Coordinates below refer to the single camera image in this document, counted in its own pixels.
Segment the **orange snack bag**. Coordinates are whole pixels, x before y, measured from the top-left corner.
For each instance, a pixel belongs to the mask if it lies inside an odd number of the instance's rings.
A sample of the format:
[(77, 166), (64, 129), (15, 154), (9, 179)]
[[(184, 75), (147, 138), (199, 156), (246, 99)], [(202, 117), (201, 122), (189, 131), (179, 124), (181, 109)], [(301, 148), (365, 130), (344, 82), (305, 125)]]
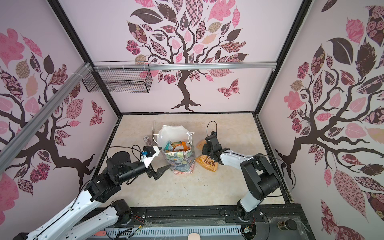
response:
[(196, 158), (196, 162), (206, 170), (216, 172), (218, 170), (218, 164), (212, 160), (209, 156), (201, 155)]

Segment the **colourful paper bag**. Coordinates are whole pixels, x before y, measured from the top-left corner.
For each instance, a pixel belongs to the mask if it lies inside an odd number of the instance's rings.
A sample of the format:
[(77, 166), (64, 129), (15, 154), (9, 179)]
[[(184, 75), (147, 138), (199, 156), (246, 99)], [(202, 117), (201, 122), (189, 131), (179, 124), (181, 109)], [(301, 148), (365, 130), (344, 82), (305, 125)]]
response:
[[(191, 174), (195, 165), (195, 149), (193, 143), (194, 132), (188, 131), (183, 126), (167, 126), (163, 125), (160, 131), (155, 134), (154, 140), (158, 147), (161, 147), (161, 154), (172, 165), (170, 168), (175, 175)], [(186, 152), (170, 152), (165, 153), (164, 147), (167, 142), (188, 142), (191, 145), (191, 149)]]

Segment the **green snack bag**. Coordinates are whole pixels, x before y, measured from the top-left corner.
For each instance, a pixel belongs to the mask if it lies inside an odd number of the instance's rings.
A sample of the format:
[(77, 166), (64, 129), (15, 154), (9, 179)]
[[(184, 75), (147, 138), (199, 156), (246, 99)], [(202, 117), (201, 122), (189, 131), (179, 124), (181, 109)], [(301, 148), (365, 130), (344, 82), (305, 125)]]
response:
[(191, 145), (184, 141), (171, 143), (171, 147), (172, 152), (186, 152), (191, 149)]

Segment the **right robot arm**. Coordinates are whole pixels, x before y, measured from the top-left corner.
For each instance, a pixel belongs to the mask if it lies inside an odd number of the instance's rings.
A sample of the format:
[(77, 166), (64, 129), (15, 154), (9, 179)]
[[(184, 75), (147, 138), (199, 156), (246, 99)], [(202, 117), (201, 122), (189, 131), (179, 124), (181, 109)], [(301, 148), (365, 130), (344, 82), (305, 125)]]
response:
[(278, 174), (263, 154), (245, 156), (229, 148), (222, 148), (216, 132), (212, 132), (205, 140), (204, 155), (209, 156), (220, 165), (242, 171), (248, 192), (238, 201), (237, 213), (242, 221), (250, 220), (264, 199), (280, 188)]

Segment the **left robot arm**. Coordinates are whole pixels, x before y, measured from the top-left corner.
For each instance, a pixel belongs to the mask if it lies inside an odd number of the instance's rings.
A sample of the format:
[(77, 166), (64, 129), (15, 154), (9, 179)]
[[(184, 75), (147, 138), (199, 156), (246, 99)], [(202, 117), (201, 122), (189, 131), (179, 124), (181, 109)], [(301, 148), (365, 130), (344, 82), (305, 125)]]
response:
[(171, 166), (154, 171), (151, 163), (160, 154), (158, 147), (145, 147), (145, 154), (132, 162), (128, 152), (120, 151), (107, 159), (107, 167), (79, 192), (63, 210), (41, 227), (30, 233), (19, 233), (16, 240), (84, 240), (117, 222), (126, 224), (133, 219), (131, 208), (124, 200), (117, 200), (102, 212), (81, 223), (87, 214), (107, 202), (121, 190), (123, 183), (142, 174), (158, 180)]

